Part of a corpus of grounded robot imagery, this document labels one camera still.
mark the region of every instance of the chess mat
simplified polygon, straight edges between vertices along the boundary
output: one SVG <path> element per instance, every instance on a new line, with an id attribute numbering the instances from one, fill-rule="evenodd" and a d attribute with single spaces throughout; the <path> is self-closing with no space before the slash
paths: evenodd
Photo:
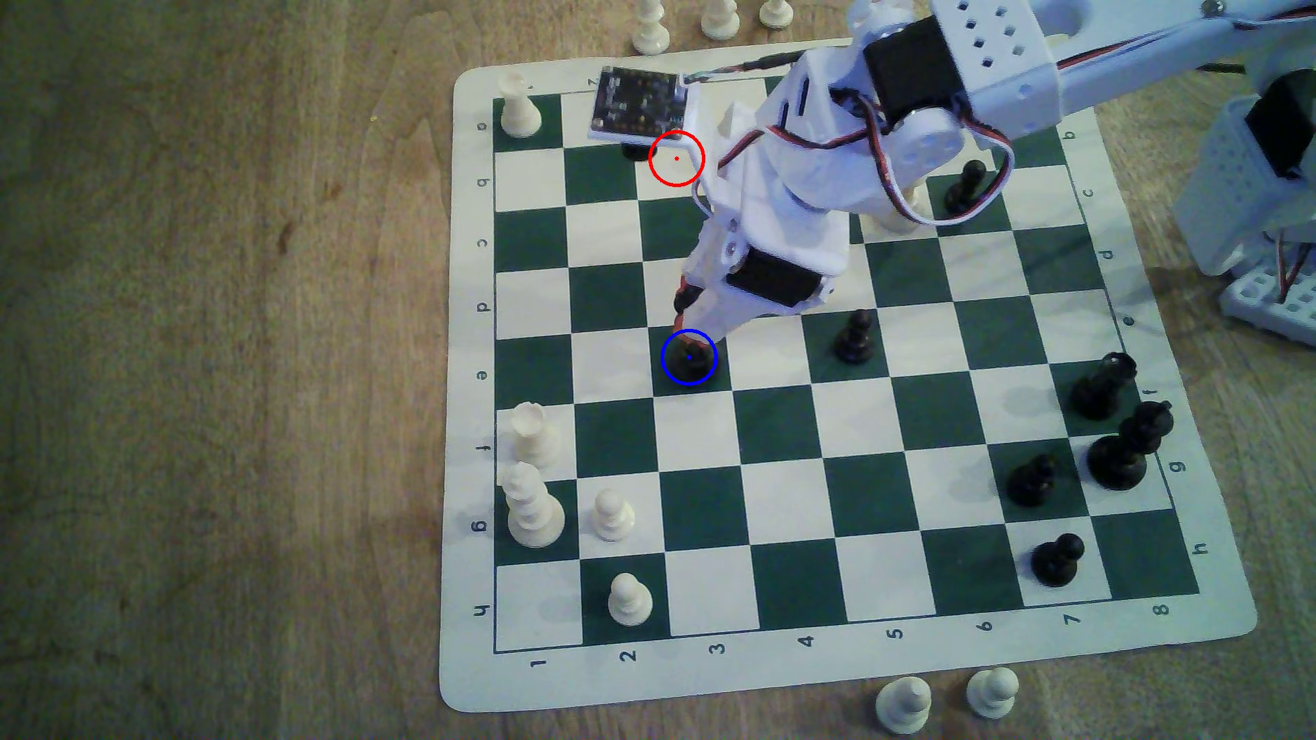
<path id="1" fill-rule="evenodd" d="M 1004 194 L 970 223 L 894 237 L 851 216 L 830 300 L 762 317 L 719 344 L 707 382 L 658 356 L 703 213 L 620 146 L 586 137 L 607 63 L 670 71 L 807 43 L 654 59 L 525 65 L 542 128 L 505 136 L 497 76 L 454 104 L 450 353 L 440 689 L 461 711 L 507 711 L 790 686 L 1237 636 L 1255 625 L 1220 489 L 1202 448 L 1092 112 L 1016 142 Z M 774 75 L 711 83 L 720 116 Z M 655 162 L 680 182 L 688 167 Z M 969 141 L 925 184 L 934 215 Z M 867 363 L 830 344 L 875 308 Z M 1067 407 L 1113 350 L 1138 378 L 1108 421 Z M 1149 473 L 1109 491 L 1083 456 L 1144 399 L 1175 429 Z M 496 486 L 515 462 L 511 410 L 545 407 L 562 454 L 542 470 L 567 512 L 550 546 L 517 545 Z M 1008 473 L 1051 453 L 1036 508 Z M 595 535 L 604 489 L 636 511 Z M 1079 535 L 1061 589 L 1033 548 Z M 608 615 L 609 583 L 653 594 L 647 621 Z"/>

